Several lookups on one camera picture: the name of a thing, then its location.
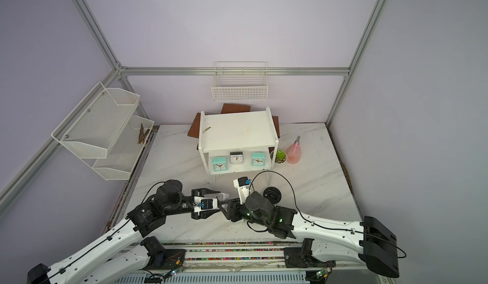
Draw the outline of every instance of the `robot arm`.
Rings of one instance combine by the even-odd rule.
[[[340,260],[366,264],[383,276],[399,277],[396,236],[375,218],[342,222],[275,206],[257,192],[249,194],[248,182],[247,177],[235,180],[240,198],[221,202],[219,208],[233,222],[244,219],[266,226],[276,237],[302,240],[301,249],[285,248],[287,267],[323,267],[328,266],[326,262]]]
[[[340,260],[364,263],[375,273],[399,277],[396,237],[375,218],[366,216],[363,222],[317,218],[275,206],[257,192],[249,194],[248,182],[247,177],[239,178],[235,186],[240,198],[227,200],[227,194],[204,188],[185,196],[181,182],[167,181],[129,212],[126,220],[77,253],[51,267],[39,264],[32,268],[27,284],[102,284],[138,269],[165,269],[171,263],[166,257],[174,255],[155,237],[145,237],[164,225],[167,215],[191,213],[193,219],[206,219],[218,211],[233,222],[244,219],[266,226],[278,238],[302,240],[301,248],[284,249],[287,267],[331,267],[332,261]],[[113,258],[141,238],[145,239],[140,245]],[[185,250],[175,255],[180,253],[178,261],[183,260]]]
[[[155,237],[145,238],[125,255],[107,260],[164,225],[167,215],[191,213],[193,219],[205,219],[219,212],[218,201],[228,197],[205,188],[192,190],[192,196],[183,195],[181,190],[181,182],[165,182],[156,194],[129,212],[125,220],[80,251],[51,267],[39,264],[32,268],[27,274],[27,284],[102,284],[145,267],[161,268],[168,250]]]

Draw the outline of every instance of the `white marble surface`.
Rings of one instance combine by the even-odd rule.
[[[126,212],[141,203],[149,188],[157,182],[177,179],[183,184],[183,193],[191,189],[211,188],[197,150],[198,139],[187,136],[190,125],[161,125],[149,152],[143,171]],[[274,171],[284,175],[295,189],[298,208],[308,214],[335,220],[361,220],[356,204],[345,180],[332,141],[323,123],[289,123],[280,125],[279,149],[286,150],[301,136],[302,159],[295,165],[275,165]],[[253,179],[258,172],[218,175],[216,190],[237,198],[232,181],[247,176]],[[288,183],[279,175],[272,177],[271,185],[282,193],[279,206],[295,208]],[[262,194],[266,188],[265,174],[253,183]],[[257,230],[262,227],[251,224]],[[206,220],[193,220],[189,214],[172,215],[166,224],[151,233],[163,243],[211,241],[276,241],[268,232],[250,230],[242,220],[232,223],[217,213]]]

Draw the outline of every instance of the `black circular mount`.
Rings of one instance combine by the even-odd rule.
[[[272,204],[277,204],[281,200],[281,192],[277,188],[270,186],[263,192],[263,197],[268,198]]]

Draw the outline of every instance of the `clock face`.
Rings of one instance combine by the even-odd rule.
[[[242,155],[230,155],[230,163],[241,164],[244,162],[244,157]]]
[[[264,159],[260,159],[260,158],[255,158],[252,160],[252,164],[253,165],[264,165],[265,164],[265,160]]]
[[[225,164],[214,164],[214,168],[216,171],[223,171],[227,169]]]

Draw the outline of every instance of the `wall-mounted basket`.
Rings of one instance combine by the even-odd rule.
[[[266,101],[268,79],[266,66],[252,68],[217,67],[221,63],[248,65],[251,62],[216,62],[212,95],[214,101]],[[252,62],[261,65],[265,62]]]
[[[139,95],[98,83],[51,136],[105,180],[127,180],[154,124],[133,116],[138,105]]]

